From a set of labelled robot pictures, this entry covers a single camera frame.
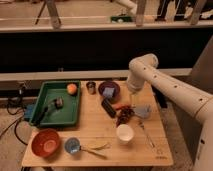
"fork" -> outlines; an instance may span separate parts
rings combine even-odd
[[[139,122],[139,125],[140,125],[140,127],[143,129],[144,134],[146,135],[146,138],[147,138],[147,140],[148,140],[148,142],[149,142],[149,145],[150,145],[152,148],[155,148],[155,144],[153,143],[153,141],[152,141],[151,137],[149,136],[148,132],[146,131],[145,126],[144,126],[144,124],[143,124],[143,121],[140,121],[140,122]]]

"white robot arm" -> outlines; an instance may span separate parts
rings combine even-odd
[[[134,58],[129,63],[128,89],[135,93],[144,81],[161,91],[203,125],[197,149],[194,171],[213,170],[213,95],[156,69],[158,59],[154,54]]]

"orange bowl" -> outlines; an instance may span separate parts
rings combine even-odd
[[[33,139],[31,148],[35,155],[48,157],[53,154],[60,145],[60,137],[56,130],[47,128],[41,130]]]

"orange fruit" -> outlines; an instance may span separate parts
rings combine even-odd
[[[67,93],[70,95],[74,95],[77,92],[76,84],[70,83],[67,85]]]

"dark background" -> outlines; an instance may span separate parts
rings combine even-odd
[[[212,28],[141,29],[0,34],[0,72],[128,69],[154,53],[159,68],[191,68]]]

